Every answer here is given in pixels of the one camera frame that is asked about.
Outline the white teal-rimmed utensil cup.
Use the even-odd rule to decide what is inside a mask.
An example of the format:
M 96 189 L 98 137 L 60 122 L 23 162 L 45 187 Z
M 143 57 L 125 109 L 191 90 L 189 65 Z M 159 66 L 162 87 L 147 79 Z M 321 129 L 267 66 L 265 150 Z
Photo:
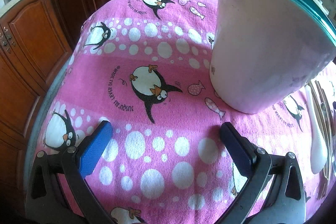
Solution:
M 211 83 L 254 114 L 313 79 L 335 58 L 335 26 L 317 0 L 218 0 Z

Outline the dark wood base cabinets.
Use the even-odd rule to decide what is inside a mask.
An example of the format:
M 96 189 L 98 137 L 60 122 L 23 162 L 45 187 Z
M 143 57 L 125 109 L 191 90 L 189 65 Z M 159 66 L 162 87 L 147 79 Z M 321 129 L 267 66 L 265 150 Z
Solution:
M 24 213 L 23 166 L 41 104 L 79 39 L 110 0 L 16 0 L 1 12 L 1 211 Z

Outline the pink penguin towel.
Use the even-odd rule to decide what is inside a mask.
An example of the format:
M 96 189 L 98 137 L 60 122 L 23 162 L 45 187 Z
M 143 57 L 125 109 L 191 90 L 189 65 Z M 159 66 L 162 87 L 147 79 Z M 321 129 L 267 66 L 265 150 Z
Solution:
M 324 201 L 305 90 L 254 115 L 214 91 L 216 15 L 216 0 L 111 0 L 81 26 L 37 149 L 79 145 L 109 121 L 113 135 L 86 180 L 118 223 L 215 222 L 245 183 L 219 139 L 226 121 L 271 154 L 296 154 L 307 218 Z

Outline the brown wooden chopstick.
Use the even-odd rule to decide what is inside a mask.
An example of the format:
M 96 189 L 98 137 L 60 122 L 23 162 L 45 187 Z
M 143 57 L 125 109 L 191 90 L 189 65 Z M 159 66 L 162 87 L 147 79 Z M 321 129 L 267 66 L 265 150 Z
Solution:
M 331 175 L 331 139 L 330 139 L 331 132 L 330 132 L 329 115 L 327 114 L 326 111 L 325 97 L 322 94 L 321 85 L 317 80 L 314 80 L 314 87 L 317 93 L 317 107 L 322 124 L 321 131 L 327 147 L 327 161 L 324 173 L 326 178 L 329 179 Z

